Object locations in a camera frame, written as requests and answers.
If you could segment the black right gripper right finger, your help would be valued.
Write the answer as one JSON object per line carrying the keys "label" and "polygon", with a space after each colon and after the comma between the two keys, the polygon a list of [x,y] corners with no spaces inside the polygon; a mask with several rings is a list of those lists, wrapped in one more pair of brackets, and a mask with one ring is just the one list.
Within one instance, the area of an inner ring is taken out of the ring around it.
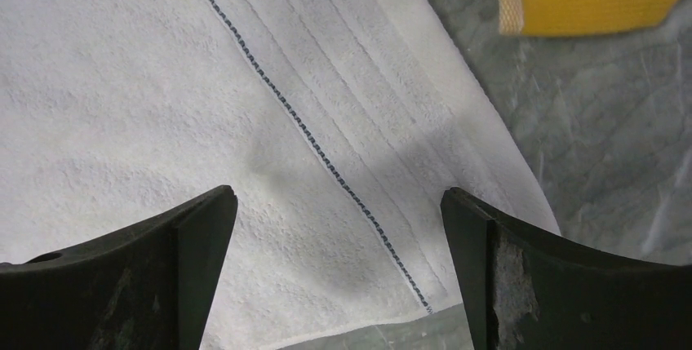
{"label": "black right gripper right finger", "polygon": [[461,188],[441,216],[475,348],[690,348],[690,266],[580,245]]}

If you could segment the white towel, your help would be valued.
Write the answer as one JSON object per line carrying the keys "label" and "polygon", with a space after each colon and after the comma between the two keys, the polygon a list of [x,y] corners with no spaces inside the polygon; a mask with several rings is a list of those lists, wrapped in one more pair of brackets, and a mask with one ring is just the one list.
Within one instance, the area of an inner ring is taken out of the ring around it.
{"label": "white towel", "polygon": [[559,233],[427,0],[1,0],[2,259],[221,184],[239,209],[205,348],[458,304],[451,187]]}

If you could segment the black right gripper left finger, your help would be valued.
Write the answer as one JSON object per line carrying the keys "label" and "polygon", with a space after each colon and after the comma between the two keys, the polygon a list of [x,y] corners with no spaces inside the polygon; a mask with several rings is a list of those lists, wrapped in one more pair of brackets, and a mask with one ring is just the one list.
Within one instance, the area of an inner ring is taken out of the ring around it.
{"label": "black right gripper left finger", "polygon": [[2,264],[2,348],[199,348],[236,215],[237,197],[221,185],[90,241]]}

